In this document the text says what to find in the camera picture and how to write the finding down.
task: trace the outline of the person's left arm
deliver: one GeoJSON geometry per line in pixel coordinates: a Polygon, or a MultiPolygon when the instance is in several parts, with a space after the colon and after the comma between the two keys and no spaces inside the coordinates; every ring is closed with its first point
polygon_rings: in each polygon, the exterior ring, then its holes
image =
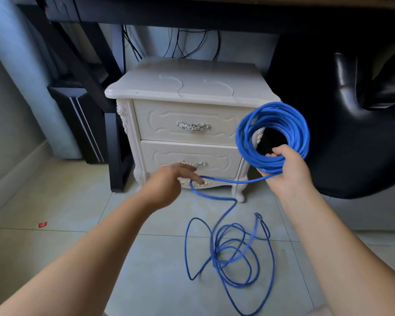
{"type": "Polygon", "coordinates": [[[203,183],[195,170],[182,163],[161,167],[137,194],[0,305],[0,316],[101,316],[142,224],[179,196],[179,177],[203,183]]]}

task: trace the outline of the black leather chair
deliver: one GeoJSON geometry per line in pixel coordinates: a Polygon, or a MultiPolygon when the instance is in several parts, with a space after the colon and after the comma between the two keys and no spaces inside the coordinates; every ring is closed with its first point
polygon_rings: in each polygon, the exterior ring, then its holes
{"type": "MultiPolygon", "coordinates": [[[[306,118],[306,161],[327,196],[359,198],[395,184],[395,54],[372,80],[368,47],[282,36],[267,74],[306,118]]],[[[274,146],[284,143],[269,131],[274,146]]]]}

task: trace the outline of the person's right arm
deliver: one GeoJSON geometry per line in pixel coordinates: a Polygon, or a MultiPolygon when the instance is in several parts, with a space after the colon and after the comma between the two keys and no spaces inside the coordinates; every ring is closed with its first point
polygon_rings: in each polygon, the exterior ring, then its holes
{"type": "Polygon", "coordinates": [[[297,152],[288,145],[273,151],[285,163],[267,183],[300,237],[332,314],[395,316],[395,271],[337,216],[297,152]]]}

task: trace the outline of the cable coil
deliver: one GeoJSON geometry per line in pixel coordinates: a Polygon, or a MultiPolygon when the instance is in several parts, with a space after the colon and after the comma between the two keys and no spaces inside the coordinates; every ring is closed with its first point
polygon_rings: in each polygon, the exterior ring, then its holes
{"type": "MultiPolygon", "coordinates": [[[[260,155],[256,151],[256,148],[253,146],[253,141],[252,141],[253,134],[258,129],[263,127],[274,128],[275,130],[278,130],[279,132],[283,133],[287,139],[288,145],[291,148],[293,148],[295,151],[297,151],[303,158],[306,158],[309,152],[309,141],[310,141],[310,133],[307,127],[306,120],[300,114],[300,112],[298,112],[295,108],[282,102],[272,102],[259,107],[258,109],[254,110],[252,113],[245,116],[239,123],[235,133],[235,142],[238,151],[240,152],[242,157],[250,165],[254,166],[257,169],[262,170],[265,173],[269,173],[269,175],[248,181],[225,180],[225,179],[215,178],[211,176],[204,176],[204,175],[202,175],[201,177],[209,180],[223,181],[228,183],[247,184],[247,183],[253,183],[253,182],[265,180],[269,177],[281,174],[282,167],[285,161],[284,156],[279,155],[277,157],[268,157],[268,156],[260,155]]],[[[275,258],[274,258],[274,253],[272,251],[271,243],[269,241],[270,232],[267,225],[263,221],[261,214],[254,213],[255,223],[251,233],[246,232],[244,227],[239,223],[226,224],[218,228],[221,221],[237,205],[237,200],[233,197],[218,197],[218,196],[203,194],[200,191],[195,190],[192,181],[190,181],[190,188],[195,194],[199,196],[209,198],[212,200],[233,201],[234,203],[221,216],[221,218],[218,220],[218,222],[215,224],[212,230],[208,226],[208,224],[206,224],[202,219],[198,217],[192,218],[189,224],[187,225],[186,235],[184,238],[184,260],[186,263],[186,270],[189,279],[193,281],[204,270],[205,266],[212,260],[212,265],[215,268],[216,272],[218,273],[218,276],[221,279],[226,294],[230,299],[232,305],[234,306],[235,310],[242,316],[256,315],[263,308],[263,305],[266,303],[269,297],[269,294],[272,290],[274,275],[275,275],[275,258]],[[196,273],[196,275],[194,277],[191,277],[189,266],[187,263],[187,235],[189,233],[190,224],[195,219],[205,224],[206,228],[210,233],[211,243],[209,244],[209,251],[210,251],[209,258],[204,262],[204,264],[202,265],[200,270],[196,273]],[[262,227],[262,230],[266,238],[260,238],[256,236],[259,225],[262,227]],[[242,233],[241,239],[226,239],[225,241],[222,241],[222,238],[224,237],[224,235],[227,233],[229,229],[239,230],[242,233]],[[246,235],[249,236],[247,242],[245,241],[246,235]],[[259,307],[250,314],[244,314],[237,308],[236,304],[234,303],[234,300],[232,299],[228,291],[227,285],[233,288],[243,288],[252,285],[258,279],[260,273],[260,264],[256,253],[251,247],[251,244],[254,239],[268,242],[270,253],[272,256],[272,262],[273,262],[272,276],[269,282],[268,291],[264,299],[262,300],[261,304],[259,305],[259,307]],[[220,258],[220,255],[224,250],[233,250],[232,255],[229,256],[229,259],[227,260],[223,260],[220,258]],[[245,256],[247,251],[250,251],[255,259],[257,266],[257,270],[255,274],[253,274],[251,264],[245,256]],[[244,259],[249,267],[249,275],[244,283],[233,281],[229,276],[227,276],[227,274],[224,271],[224,269],[229,264],[234,263],[240,259],[244,259]]]]}

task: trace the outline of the person's left hand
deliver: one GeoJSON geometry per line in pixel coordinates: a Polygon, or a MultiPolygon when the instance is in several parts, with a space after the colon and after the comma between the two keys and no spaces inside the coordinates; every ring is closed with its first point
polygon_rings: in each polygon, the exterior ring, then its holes
{"type": "Polygon", "coordinates": [[[199,184],[204,184],[203,179],[195,173],[194,166],[175,163],[162,166],[151,175],[151,178],[138,194],[156,211],[174,202],[181,192],[179,177],[191,179],[199,184]]]}

